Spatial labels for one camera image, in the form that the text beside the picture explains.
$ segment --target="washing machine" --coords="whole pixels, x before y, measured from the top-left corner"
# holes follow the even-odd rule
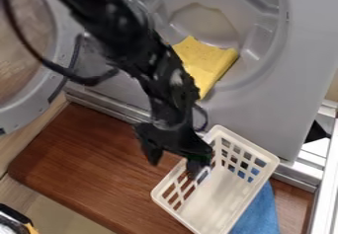
[[[81,27],[56,0],[43,0],[54,25],[49,57],[69,64]],[[127,0],[142,7],[170,44],[193,36],[234,47],[240,57],[199,104],[209,128],[223,125],[293,161],[337,68],[338,0]],[[75,70],[107,70],[85,40]],[[40,69],[12,99],[0,104],[0,128],[10,133],[45,111],[65,80]],[[96,87],[68,82],[69,100],[130,122],[148,120],[149,103],[134,79],[120,71]]]

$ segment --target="metal bar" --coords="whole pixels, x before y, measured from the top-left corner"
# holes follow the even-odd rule
[[[328,158],[311,226],[311,234],[337,230],[338,192],[338,118],[336,118]]]

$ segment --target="black cable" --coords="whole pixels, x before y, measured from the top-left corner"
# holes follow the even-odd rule
[[[194,109],[198,111],[205,118],[205,123],[203,123],[202,126],[197,127],[197,128],[194,127],[195,132],[202,132],[207,128],[208,123],[209,123],[208,113],[205,109],[203,109],[201,106],[198,106],[197,104],[194,104]]]
[[[43,66],[46,68],[59,73],[65,77],[67,77],[69,80],[74,81],[79,84],[83,84],[86,86],[95,86],[98,85],[99,83],[115,76],[117,74],[117,69],[112,69],[109,70],[108,72],[100,75],[100,76],[93,76],[93,77],[81,77],[79,75],[76,75],[73,73],[72,70],[62,67],[59,64],[56,64],[44,57],[42,57],[28,42],[26,39],[25,35],[21,31],[17,18],[14,14],[12,5],[10,0],[1,0],[4,8],[5,15],[7,17],[7,20],[12,27],[15,35],[18,37],[18,39],[21,41],[23,46],[27,49],[27,51],[37,60],[39,61]]]

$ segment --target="wooden platform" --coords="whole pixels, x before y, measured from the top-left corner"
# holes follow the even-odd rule
[[[72,104],[14,160],[9,174],[118,234],[184,234],[190,231],[150,198],[178,161],[165,154],[151,167],[129,124]],[[272,184],[282,233],[303,233],[312,194]]]

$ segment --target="floor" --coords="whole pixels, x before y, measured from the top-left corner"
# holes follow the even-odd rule
[[[8,175],[0,181],[0,201],[30,217],[41,234],[114,234]]]
[[[121,192],[123,195],[119,194],[120,189],[117,190],[115,187],[113,190],[105,190],[102,193],[101,189],[96,190],[97,186],[100,186],[101,183],[106,183],[106,186],[110,185],[112,181],[116,185],[120,183],[123,185],[125,180],[114,178],[116,172],[119,171],[120,165],[127,165],[129,161],[136,161],[137,165],[142,168],[144,175],[150,175],[147,177],[148,184],[143,181],[141,183],[142,187],[146,190],[144,191],[144,195],[142,196],[143,202],[146,202],[143,205],[143,208],[148,208],[152,206],[151,201],[147,201],[146,195],[148,195],[148,190],[151,190],[150,187],[153,188],[152,180],[155,180],[153,175],[155,173],[158,174],[159,170],[152,170],[152,168],[148,167],[148,165],[141,159],[141,155],[138,151],[130,150],[128,148],[124,148],[125,155],[112,155],[114,154],[114,149],[112,148],[119,146],[119,138],[120,140],[124,140],[126,142],[127,138],[129,142],[129,148],[133,148],[133,143],[130,143],[129,137],[124,137],[125,133],[122,131],[126,131],[127,134],[130,133],[126,125],[119,124],[120,121],[114,121],[113,118],[107,117],[105,115],[96,113],[94,111],[88,110],[86,108],[77,106],[77,105],[69,105],[56,119],[53,121],[43,132],[40,136],[38,136],[31,145],[23,152],[24,154],[19,155],[18,159],[15,160],[13,163],[14,165],[10,168],[10,173],[12,176],[17,177],[17,179],[21,180],[22,183],[28,185],[29,187],[32,186],[34,189],[39,188],[42,190],[42,193],[45,195],[50,195],[51,197],[55,198],[58,201],[65,202],[66,204],[72,206],[72,208],[77,208],[78,211],[85,211],[89,216],[93,216],[93,213],[97,212],[110,212],[110,215],[100,214],[100,218],[105,218],[106,222],[108,221],[119,221],[126,224],[126,228],[130,227],[130,222],[125,222],[123,219],[119,219],[120,215],[113,215],[116,214],[116,200],[124,199],[125,195],[129,195],[129,199],[132,199],[132,196],[135,196],[133,192],[134,189],[131,190],[131,187],[119,187],[121,188]],[[85,133],[90,134],[90,139],[87,137],[83,137]],[[94,140],[93,137],[98,137],[100,141]],[[45,151],[46,148],[52,145],[52,148],[49,148],[48,151]],[[64,154],[67,154],[67,160],[65,161]],[[110,177],[105,176],[105,180],[95,183],[88,184],[87,181],[83,181],[80,179],[80,176],[83,175],[85,172],[86,177],[91,176],[92,174],[97,174],[97,170],[93,168],[96,166],[96,162],[108,161],[107,163],[111,163],[108,165],[106,162],[105,169],[100,169],[100,172],[108,172],[110,173]],[[56,170],[59,170],[58,173],[62,173],[61,170],[68,170],[67,174],[56,174]],[[126,173],[127,177],[131,174],[134,176],[135,174],[141,172],[140,170],[135,170],[132,173]],[[64,187],[64,179],[67,179],[69,186],[72,183],[76,182],[77,186],[75,189],[73,188],[65,188]],[[139,181],[140,178],[137,180],[133,180],[132,184],[135,186],[135,182]],[[308,224],[308,219],[310,216],[312,203],[313,203],[313,194],[302,191],[290,185],[284,184],[282,182],[271,180],[273,185],[275,196],[276,196],[276,206],[280,221],[281,233],[282,234],[302,234],[306,232],[306,226]],[[83,194],[83,188],[86,188],[85,195]],[[93,203],[93,197],[95,198],[105,198],[106,200],[101,207],[97,206],[97,201]],[[72,202],[81,203],[81,205],[70,204]],[[111,209],[107,208],[107,203],[114,204],[114,207]],[[65,208],[53,202],[52,200],[40,195],[34,203],[32,203],[26,213],[32,218],[32,220],[36,223],[37,227],[41,230],[41,233],[47,234],[59,234],[59,233],[90,233],[86,232],[88,230],[91,233],[97,234],[106,234],[112,233],[107,229],[101,227],[93,223],[92,221],[80,216],[70,209]],[[164,214],[165,212],[157,211],[156,215],[161,215],[165,219],[168,219],[167,216]],[[159,219],[154,219],[152,217],[150,222],[156,222]],[[166,231],[157,231],[156,233],[168,233]]]
[[[305,233],[313,196],[277,180],[276,195],[282,234]],[[114,234],[114,232],[40,195],[6,176],[0,183],[0,200],[29,216],[41,234]]]

